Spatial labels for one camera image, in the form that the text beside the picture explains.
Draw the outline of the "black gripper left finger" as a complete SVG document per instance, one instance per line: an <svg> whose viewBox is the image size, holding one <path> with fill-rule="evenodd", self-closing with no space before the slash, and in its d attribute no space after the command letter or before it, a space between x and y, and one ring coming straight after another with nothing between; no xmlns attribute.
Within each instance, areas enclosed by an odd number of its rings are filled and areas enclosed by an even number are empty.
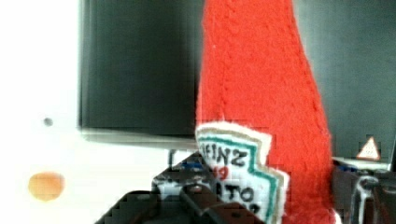
<svg viewBox="0 0 396 224"><path fill-rule="evenodd" d="M214 176L198 152L171 165L152 180L160 200L154 223L222 224L213 215L213 207L222 204L214 185Z"/></svg>

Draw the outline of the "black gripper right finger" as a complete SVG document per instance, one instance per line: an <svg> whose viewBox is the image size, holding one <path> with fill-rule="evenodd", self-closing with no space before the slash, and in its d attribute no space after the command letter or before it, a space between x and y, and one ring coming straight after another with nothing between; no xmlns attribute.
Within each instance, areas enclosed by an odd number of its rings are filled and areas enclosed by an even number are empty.
<svg viewBox="0 0 396 224"><path fill-rule="evenodd" d="M384 163L333 158L334 209L342 224L396 224L396 178Z"/></svg>

